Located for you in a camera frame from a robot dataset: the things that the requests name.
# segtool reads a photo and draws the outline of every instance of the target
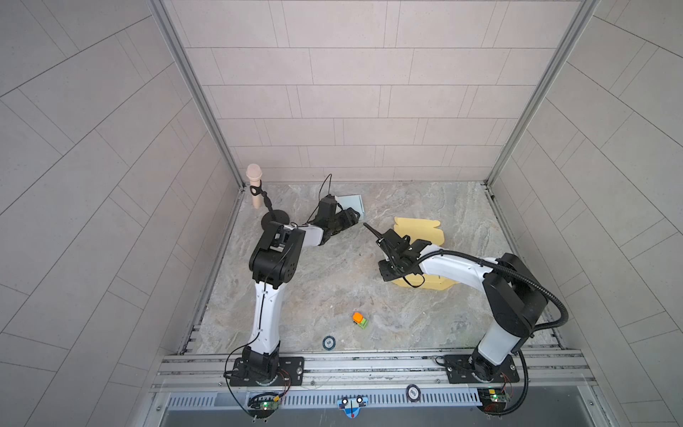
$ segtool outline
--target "wall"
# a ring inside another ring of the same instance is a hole
[[[166,0],[238,166],[483,180],[578,1]]]
[[[123,426],[237,186],[144,0],[5,0],[0,40],[0,424]]]
[[[492,187],[622,427],[683,425],[682,25],[603,0]]]

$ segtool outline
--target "black stand base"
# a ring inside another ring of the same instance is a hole
[[[289,224],[290,216],[287,215],[287,212],[285,212],[284,210],[275,209],[272,214],[268,212],[263,216],[263,218],[261,218],[261,228],[265,230],[266,226],[271,221],[275,221],[276,223],[280,224]]]
[[[301,385],[303,383],[303,357],[280,357],[278,368],[290,375],[292,379],[291,385]],[[254,378],[249,378],[249,373],[242,361],[242,357],[235,360],[232,372],[235,373],[230,379],[230,387],[259,387],[260,385],[283,387],[285,385],[285,381],[279,375],[275,376],[275,380],[271,384],[259,384]]]
[[[482,383],[479,379],[472,373],[472,368],[469,363],[469,355],[445,355],[443,357],[444,361],[452,370],[446,369],[446,374],[448,375],[449,384],[465,384],[465,383]],[[502,383],[503,374],[507,375],[507,379],[511,383],[519,383],[519,374],[517,373],[517,367],[514,365],[512,356],[507,355],[503,364],[501,365],[501,370],[498,372],[497,377],[494,378],[492,383]]]

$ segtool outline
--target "gray stone surface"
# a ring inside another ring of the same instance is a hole
[[[264,185],[273,206],[297,223],[304,223],[316,207],[319,188]],[[333,183],[332,193],[361,194],[365,221],[381,232],[393,227],[394,217],[438,219],[446,248],[482,257],[510,251],[478,182]],[[255,290],[248,263],[265,212],[255,210],[251,197],[245,196],[202,320],[196,353],[228,353],[249,338]],[[286,289],[281,350],[322,350],[326,335],[337,340],[335,350],[474,347],[492,321],[484,294],[462,284],[435,291],[385,283],[377,267],[382,252],[374,241],[358,224],[323,246],[303,248]],[[366,329],[351,320],[355,311],[368,318]],[[554,341],[542,331],[533,342]]]

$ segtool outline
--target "marble floor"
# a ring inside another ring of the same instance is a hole
[[[273,206],[296,223],[317,206],[319,188],[264,184]],[[438,219],[448,249],[480,257],[510,250],[479,182],[333,182],[331,191],[362,195],[365,222],[380,232],[393,226],[394,217]],[[255,304],[249,256],[265,212],[245,196],[194,353],[228,353],[247,342]],[[374,241],[359,223],[323,246],[303,248],[282,307],[281,351],[322,350],[327,335],[335,337],[335,350],[474,347],[492,321],[484,294],[462,284],[435,291],[383,282],[377,267],[382,252]],[[368,319],[366,329],[351,320],[356,311]],[[541,331],[528,343],[557,342]]]

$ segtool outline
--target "black poker chip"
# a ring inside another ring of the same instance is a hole
[[[416,386],[415,384],[410,384],[406,388],[406,397],[411,402],[419,402],[420,397],[422,397],[422,392],[420,391],[420,387]]]
[[[322,347],[327,351],[335,348],[335,345],[337,345],[337,341],[335,341],[335,338],[332,335],[326,336],[322,341]]]

